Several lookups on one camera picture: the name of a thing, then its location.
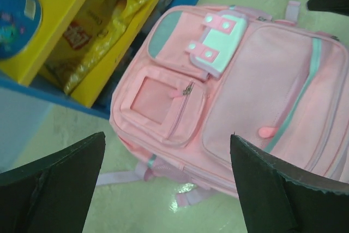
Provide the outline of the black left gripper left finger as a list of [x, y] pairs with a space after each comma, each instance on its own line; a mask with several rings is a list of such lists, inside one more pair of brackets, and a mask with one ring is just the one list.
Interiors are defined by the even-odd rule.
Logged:
[[105, 145], [98, 132], [1, 173], [1, 232], [82, 232]]

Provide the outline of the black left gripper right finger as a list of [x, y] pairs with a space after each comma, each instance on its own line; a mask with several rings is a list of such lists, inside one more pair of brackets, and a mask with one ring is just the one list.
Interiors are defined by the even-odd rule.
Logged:
[[248, 232], [348, 232], [348, 184], [298, 168], [238, 135], [232, 171]]

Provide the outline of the pink student backpack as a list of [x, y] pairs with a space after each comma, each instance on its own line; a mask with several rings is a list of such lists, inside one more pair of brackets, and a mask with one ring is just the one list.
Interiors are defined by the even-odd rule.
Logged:
[[348, 49], [284, 20], [239, 6], [182, 5], [154, 25], [111, 100], [110, 124], [139, 159], [97, 184], [166, 176], [196, 188], [180, 206], [215, 192], [237, 196], [230, 136], [299, 168], [348, 181]]

